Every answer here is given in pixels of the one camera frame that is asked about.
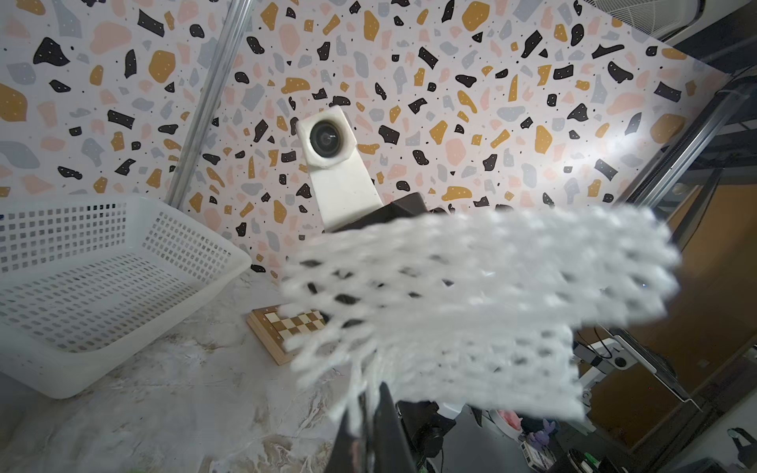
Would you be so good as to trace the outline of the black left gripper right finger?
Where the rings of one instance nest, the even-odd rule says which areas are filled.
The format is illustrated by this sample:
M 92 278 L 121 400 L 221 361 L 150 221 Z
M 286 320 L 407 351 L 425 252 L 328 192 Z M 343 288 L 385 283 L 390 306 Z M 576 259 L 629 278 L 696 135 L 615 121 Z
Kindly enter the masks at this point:
M 373 421 L 372 453 L 374 473 L 414 473 L 407 437 L 387 384 L 380 385 L 380 401 Z

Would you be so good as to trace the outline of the white foam net sleeve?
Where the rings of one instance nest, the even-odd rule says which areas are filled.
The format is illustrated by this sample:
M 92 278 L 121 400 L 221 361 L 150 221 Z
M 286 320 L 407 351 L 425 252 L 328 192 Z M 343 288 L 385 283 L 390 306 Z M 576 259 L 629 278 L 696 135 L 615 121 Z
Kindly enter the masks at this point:
M 681 255 L 644 207 L 427 213 L 301 244 L 282 268 L 300 386 L 349 372 L 331 417 L 358 434 L 386 387 L 434 401 L 579 420 L 573 334 L 663 317 Z

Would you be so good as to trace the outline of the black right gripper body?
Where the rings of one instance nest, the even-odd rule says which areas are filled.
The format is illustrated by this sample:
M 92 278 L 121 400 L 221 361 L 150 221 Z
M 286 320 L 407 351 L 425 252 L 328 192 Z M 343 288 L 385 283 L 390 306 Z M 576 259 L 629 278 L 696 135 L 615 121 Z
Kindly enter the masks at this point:
M 388 224 L 396 219 L 415 218 L 427 213 L 447 215 L 447 210 L 442 207 L 428 209 L 422 195 L 419 192 L 413 192 L 382 206 L 382 208 L 359 218 L 355 222 L 338 228 L 336 232 L 361 230 L 373 225 Z

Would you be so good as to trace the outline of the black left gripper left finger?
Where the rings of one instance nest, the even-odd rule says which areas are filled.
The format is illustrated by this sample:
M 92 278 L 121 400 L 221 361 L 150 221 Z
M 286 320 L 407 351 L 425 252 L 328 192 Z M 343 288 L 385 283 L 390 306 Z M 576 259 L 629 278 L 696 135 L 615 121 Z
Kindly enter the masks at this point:
M 349 414 L 342 417 L 324 473 L 366 473 L 368 451 L 366 439 L 349 431 Z

